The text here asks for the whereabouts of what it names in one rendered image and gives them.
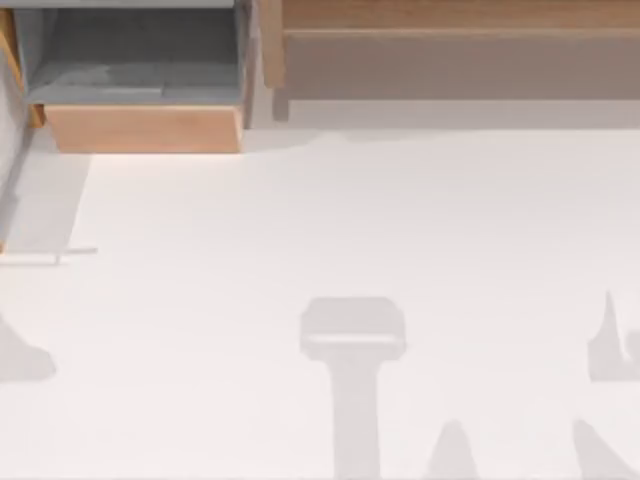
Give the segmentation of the pale wooden drawer front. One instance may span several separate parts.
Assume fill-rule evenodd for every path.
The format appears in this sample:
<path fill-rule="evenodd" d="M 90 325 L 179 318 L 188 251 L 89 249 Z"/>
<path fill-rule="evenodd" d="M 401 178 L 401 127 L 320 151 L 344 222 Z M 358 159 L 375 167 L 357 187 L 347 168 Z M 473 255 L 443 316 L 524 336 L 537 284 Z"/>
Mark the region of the pale wooden drawer front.
<path fill-rule="evenodd" d="M 65 153 L 238 153 L 244 115 L 207 105 L 47 105 L 47 122 Z"/>

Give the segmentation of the wooden cupboard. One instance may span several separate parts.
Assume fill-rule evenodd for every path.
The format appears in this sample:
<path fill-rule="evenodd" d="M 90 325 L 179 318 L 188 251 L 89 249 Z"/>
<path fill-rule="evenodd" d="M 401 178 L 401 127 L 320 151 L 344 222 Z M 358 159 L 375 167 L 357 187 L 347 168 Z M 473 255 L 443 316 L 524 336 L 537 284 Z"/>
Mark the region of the wooden cupboard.
<path fill-rule="evenodd" d="M 256 0 L 253 125 L 640 129 L 640 0 Z"/>

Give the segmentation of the pulled-out grey drawer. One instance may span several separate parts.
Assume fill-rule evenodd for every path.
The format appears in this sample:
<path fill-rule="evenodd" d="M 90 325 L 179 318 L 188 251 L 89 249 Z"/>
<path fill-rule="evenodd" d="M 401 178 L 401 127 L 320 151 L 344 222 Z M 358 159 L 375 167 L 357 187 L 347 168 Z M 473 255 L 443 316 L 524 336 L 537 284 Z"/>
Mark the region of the pulled-out grey drawer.
<path fill-rule="evenodd" d="M 244 103 L 252 0 L 0 0 L 32 124 L 48 105 Z"/>

